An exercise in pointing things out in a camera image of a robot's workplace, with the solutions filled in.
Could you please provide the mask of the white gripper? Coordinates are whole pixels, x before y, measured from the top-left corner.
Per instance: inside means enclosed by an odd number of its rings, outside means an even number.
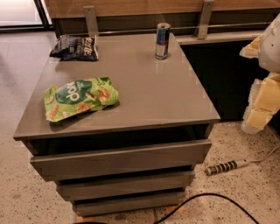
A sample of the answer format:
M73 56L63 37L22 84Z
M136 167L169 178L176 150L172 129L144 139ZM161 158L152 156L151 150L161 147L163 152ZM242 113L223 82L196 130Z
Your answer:
M248 59L258 57L259 66L272 72L264 80L254 80L243 115L241 129L256 134L280 109L280 13L262 36L241 49L240 55Z

